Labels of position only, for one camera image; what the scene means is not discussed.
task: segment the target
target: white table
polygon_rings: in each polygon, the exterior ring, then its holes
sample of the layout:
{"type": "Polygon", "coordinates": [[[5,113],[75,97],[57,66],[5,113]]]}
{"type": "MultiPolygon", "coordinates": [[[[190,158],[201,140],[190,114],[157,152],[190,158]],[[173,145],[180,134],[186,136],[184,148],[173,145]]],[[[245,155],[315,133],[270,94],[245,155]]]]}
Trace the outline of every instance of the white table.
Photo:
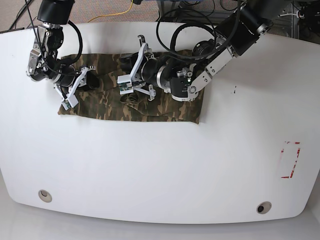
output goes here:
{"type": "MultiPolygon", "coordinates": [[[[163,50],[153,22],[78,26],[84,54],[136,52],[141,34],[154,51],[163,50]]],[[[160,27],[166,44],[177,26],[160,27]]],[[[64,33],[60,56],[79,46],[72,28],[64,33]]],[[[191,49],[208,37],[185,29],[178,48],[191,49]]],[[[262,37],[206,87],[196,125],[59,116],[52,85],[25,73],[34,38],[30,29],[0,35],[0,168],[14,201],[173,224],[290,218],[305,208],[320,169],[320,46],[262,37]],[[282,178],[291,175],[298,148],[293,177],[282,178]],[[41,201],[39,190],[52,202],[41,201]],[[271,210],[258,214],[266,201],[271,210]]]]}

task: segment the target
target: round hole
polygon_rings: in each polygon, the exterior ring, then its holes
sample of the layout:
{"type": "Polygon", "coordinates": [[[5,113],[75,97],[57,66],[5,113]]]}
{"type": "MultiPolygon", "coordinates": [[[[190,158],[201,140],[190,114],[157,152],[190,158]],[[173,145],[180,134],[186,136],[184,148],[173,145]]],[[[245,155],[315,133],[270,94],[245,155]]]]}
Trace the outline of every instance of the round hole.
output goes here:
{"type": "Polygon", "coordinates": [[[46,190],[40,190],[38,192],[39,198],[44,201],[45,203],[50,203],[52,201],[52,196],[46,190]]]}
{"type": "Polygon", "coordinates": [[[265,201],[256,208],[256,211],[258,214],[266,214],[267,212],[270,211],[271,207],[272,207],[271,202],[265,201]]]}

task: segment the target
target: yellow cable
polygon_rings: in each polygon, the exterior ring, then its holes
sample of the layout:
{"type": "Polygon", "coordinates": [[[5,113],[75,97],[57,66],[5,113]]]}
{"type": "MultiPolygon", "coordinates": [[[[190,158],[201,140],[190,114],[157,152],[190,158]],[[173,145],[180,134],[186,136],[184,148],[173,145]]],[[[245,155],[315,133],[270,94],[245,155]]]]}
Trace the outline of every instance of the yellow cable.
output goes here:
{"type": "Polygon", "coordinates": [[[113,13],[113,14],[107,14],[107,15],[101,15],[101,16],[96,16],[92,19],[90,19],[90,21],[88,21],[88,23],[92,22],[93,20],[95,19],[98,19],[98,18],[103,18],[103,17],[109,17],[109,16],[116,16],[116,15],[121,15],[121,14],[125,14],[127,12],[129,12],[132,8],[132,5],[134,4],[134,0],[131,0],[131,5],[129,7],[129,9],[127,11],[124,11],[124,12],[119,12],[119,13],[113,13]]]}

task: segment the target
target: green camouflage fabric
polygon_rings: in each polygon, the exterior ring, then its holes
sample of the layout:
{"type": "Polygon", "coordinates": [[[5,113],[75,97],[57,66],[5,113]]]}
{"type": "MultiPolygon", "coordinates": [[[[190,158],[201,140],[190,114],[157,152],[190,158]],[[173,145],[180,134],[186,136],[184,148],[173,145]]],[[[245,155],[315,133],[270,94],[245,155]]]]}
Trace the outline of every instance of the green camouflage fabric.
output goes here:
{"type": "Polygon", "coordinates": [[[134,121],[134,122],[180,122],[199,124],[203,104],[204,90],[192,102],[173,100],[170,93],[154,86],[156,96],[149,101],[149,96],[135,91],[120,95],[117,86],[118,76],[125,75],[120,68],[119,57],[124,54],[83,54],[73,66],[96,66],[93,74],[98,77],[100,86],[90,91],[77,90],[75,96],[79,104],[65,110],[60,107],[59,115],[77,115],[92,119],[134,121]]]}

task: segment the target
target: camouflage cloth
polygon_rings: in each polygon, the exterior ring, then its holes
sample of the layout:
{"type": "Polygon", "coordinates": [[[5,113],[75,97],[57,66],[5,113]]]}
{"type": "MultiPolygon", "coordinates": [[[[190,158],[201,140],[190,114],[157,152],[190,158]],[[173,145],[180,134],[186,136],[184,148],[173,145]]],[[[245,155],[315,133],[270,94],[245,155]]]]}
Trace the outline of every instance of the camouflage cloth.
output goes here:
{"type": "Polygon", "coordinates": [[[65,110],[60,107],[59,115],[77,115],[81,117],[135,121],[135,122],[179,122],[187,121],[199,124],[204,90],[192,102],[173,100],[171,94],[155,87],[156,96],[149,101],[149,96],[135,91],[129,95],[120,95],[117,85],[118,76],[125,75],[120,69],[119,57],[124,54],[83,54],[74,64],[75,69],[81,66],[96,66],[93,74],[98,77],[100,86],[91,91],[75,92],[79,104],[65,110]]]}

